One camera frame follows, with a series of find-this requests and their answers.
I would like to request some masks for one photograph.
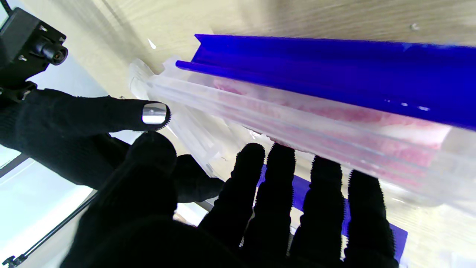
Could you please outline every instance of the light wood grain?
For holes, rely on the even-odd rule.
[[[476,44],[471,0],[24,2],[67,35],[71,55],[113,96],[132,97],[127,65],[134,58],[155,72],[173,54],[191,59],[199,45],[195,33]]]

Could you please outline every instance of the gloved hand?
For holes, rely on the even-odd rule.
[[[21,103],[0,105],[0,143],[75,184],[99,189],[129,149],[109,132],[156,131],[170,117],[170,109],[159,102],[33,90]],[[217,196],[223,186],[190,155],[178,157],[172,178],[179,202],[204,201]]]
[[[210,235],[172,219],[177,164],[166,137],[142,134],[81,217],[60,267],[245,267]]]
[[[265,181],[258,189],[255,216],[248,223],[264,157],[265,151],[258,144],[243,148],[231,178],[199,230],[211,234],[251,267],[398,267],[378,180],[358,171],[350,176],[352,217],[346,258],[340,260],[344,218],[342,172],[339,164],[319,156],[314,158],[301,225],[287,257],[294,150],[274,144],[268,155]],[[243,247],[239,247],[243,238]]]

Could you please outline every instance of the transparent plastic tray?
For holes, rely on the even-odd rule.
[[[430,203],[476,213],[475,132],[184,71],[176,60],[166,61],[165,71],[150,77],[144,91],[171,106],[170,127],[196,147],[192,153],[201,151],[196,155],[204,157],[200,162],[208,172],[213,157],[234,154],[256,136],[266,140],[265,134],[310,159],[318,154]],[[188,122],[178,127],[175,119]]]
[[[395,120],[403,126],[393,128],[358,118],[349,122],[348,115],[328,118],[303,111],[302,106],[322,104],[322,99],[183,71],[175,67],[177,59],[166,61],[160,75],[154,75],[142,61],[134,61],[130,65],[130,87],[138,98],[170,106],[173,116],[168,129],[210,176],[227,180],[236,153],[247,143],[260,143],[267,153],[274,141],[286,143],[297,149],[295,175],[306,180],[314,154],[340,162],[344,196],[351,168],[380,178],[389,222],[408,232],[401,267],[453,268],[461,267],[455,265],[459,262],[474,263],[473,132],[436,125],[439,131],[428,136],[432,131],[419,132],[418,126],[433,123],[399,116]],[[290,107],[291,100],[299,100],[302,106]],[[339,103],[324,104],[342,108]],[[420,139],[409,141],[412,135]],[[400,146],[416,152],[414,158],[405,155]],[[427,158],[422,161],[418,156]],[[292,209],[294,229],[301,215],[301,211]]]

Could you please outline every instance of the blue bracket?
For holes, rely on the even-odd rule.
[[[197,34],[189,71],[476,130],[476,49]]]

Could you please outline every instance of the fingertip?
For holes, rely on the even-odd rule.
[[[283,146],[279,143],[274,143],[271,151],[268,154],[268,164],[271,161],[278,161],[280,163],[293,163],[296,165],[295,150],[290,147]]]
[[[175,167],[177,152],[165,136],[155,131],[144,132],[130,146],[126,161],[141,165],[152,165],[167,173]]]
[[[247,144],[237,154],[237,162],[260,162],[263,164],[265,159],[265,148],[257,143]]]

